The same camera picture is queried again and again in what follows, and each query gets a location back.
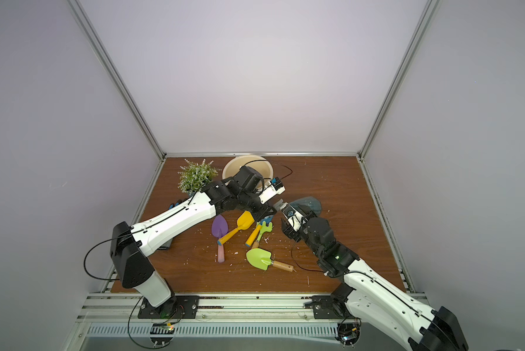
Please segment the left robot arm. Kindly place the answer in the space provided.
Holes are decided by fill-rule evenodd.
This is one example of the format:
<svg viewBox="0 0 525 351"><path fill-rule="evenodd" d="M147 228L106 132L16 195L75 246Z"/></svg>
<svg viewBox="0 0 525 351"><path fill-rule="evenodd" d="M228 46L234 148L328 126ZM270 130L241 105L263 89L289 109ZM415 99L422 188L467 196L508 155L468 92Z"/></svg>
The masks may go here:
<svg viewBox="0 0 525 351"><path fill-rule="evenodd" d="M175 293L148 257L177 235L226 211L247 211L256 221L273 215L277 210L270 200L284 191L280 178L266 181L244 165L236 175L212 181L159 216L134 225L119 223L113 228L110 258L122 287L137 290L148 306L160 312L174 310Z"/></svg>

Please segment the purple trowel pink handle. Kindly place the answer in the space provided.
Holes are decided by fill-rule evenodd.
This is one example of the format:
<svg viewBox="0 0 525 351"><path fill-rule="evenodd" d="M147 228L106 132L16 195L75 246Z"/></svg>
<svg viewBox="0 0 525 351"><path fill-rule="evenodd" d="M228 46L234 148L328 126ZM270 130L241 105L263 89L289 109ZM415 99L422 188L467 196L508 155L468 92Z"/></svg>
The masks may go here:
<svg viewBox="0 0 525 351"><path fill-rule="evenodd" d="M222 215L218 215L214 218L211 225L211 234L217 240L223 238L228 233L228 224L226 219ZM223 245L217 244L217 262L224 263L224 247Z"/></svg>

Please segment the yellow plastic scoop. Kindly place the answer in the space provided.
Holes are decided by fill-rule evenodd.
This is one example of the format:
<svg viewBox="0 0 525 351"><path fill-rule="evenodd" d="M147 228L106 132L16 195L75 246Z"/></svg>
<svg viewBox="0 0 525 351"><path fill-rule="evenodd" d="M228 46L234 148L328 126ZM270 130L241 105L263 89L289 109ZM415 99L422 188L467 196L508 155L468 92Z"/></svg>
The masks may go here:
<svg viewBox="0 0 525 351"><path fill-rule="evenodd" d="M239 231L249 229L254 222L255 222L255 219L249 211L243 212L242 215L240 215L239 218L237 219L236 228L231 230L228 234L221 237L217 241L217 244L220 246L223 246L231 238L233 238L233 236L236 235Z"/></svg>

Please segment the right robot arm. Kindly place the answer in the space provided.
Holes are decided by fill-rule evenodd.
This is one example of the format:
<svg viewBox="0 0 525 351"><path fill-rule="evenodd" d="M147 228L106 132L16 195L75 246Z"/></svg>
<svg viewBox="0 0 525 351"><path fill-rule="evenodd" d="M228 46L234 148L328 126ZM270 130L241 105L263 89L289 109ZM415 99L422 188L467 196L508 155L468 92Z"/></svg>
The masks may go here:
<svg viewBox="0 0 525 351"><path fill-rule="evenodd" d="M435 309L406 294L334 236L327 219L308 206L285 203L282 232L303 241L323 273L341 285L333 296L349 315L369 323L406 350L468 350L459 321L445 307Z"/></svg>

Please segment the teal spray bottle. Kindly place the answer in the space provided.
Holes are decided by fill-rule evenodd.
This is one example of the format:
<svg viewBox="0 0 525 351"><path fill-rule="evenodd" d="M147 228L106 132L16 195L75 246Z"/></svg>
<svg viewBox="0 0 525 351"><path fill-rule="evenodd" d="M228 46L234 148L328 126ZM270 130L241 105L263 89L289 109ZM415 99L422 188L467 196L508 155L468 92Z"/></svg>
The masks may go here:
<svg viewBox="0 0 525 351"><path fill-rule="evenodd" d="M302 197L290 203L284 202L284 200L279 200L274 204L274 208L277 211L284 211L287 206L292 206L296 211L302 213L303 215L313 212L319 216L322 212L321 202L315 197Z"/></svg>

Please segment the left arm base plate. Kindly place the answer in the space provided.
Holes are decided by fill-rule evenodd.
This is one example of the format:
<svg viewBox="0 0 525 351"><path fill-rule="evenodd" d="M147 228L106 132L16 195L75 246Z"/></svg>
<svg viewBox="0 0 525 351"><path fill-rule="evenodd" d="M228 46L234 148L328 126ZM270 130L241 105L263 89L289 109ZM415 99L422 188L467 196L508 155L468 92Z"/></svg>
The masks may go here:
<svg viewBox="0 0 525 351"><path fill-rule="evenodd" d="M138 304L139 319L195 319L200 297L198 295L175 295L159 307L154 307L144 298Z"/></svg>

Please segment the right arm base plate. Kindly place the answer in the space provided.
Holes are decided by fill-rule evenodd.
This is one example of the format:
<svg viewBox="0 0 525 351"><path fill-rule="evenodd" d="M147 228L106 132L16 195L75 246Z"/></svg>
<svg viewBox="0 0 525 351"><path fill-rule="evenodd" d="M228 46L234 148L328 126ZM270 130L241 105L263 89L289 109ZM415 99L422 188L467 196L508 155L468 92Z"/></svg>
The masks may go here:
<svg viewBox="0 0 525 351"><path fill-rule="evenodd" d="M344 320L351 319L347 307L337 298L330 295L313 295L304 304L309 309L315 320Z"/></svg>

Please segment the green trowel wooden handle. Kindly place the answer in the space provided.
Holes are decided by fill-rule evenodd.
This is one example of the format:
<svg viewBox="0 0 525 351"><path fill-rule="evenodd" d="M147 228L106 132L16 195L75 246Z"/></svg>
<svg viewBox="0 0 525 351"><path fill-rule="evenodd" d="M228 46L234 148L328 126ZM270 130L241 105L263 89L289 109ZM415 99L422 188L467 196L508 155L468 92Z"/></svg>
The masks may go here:
<svg viewBox="0 0 525 351"><path fill-rule="evenodd" d="M267 271L269 267L274 267L287 272L294 272L294 267L287 263L279 262L272 259L272 254L269 251L254 248L246 253L248 263L260 270Z"/></svg>

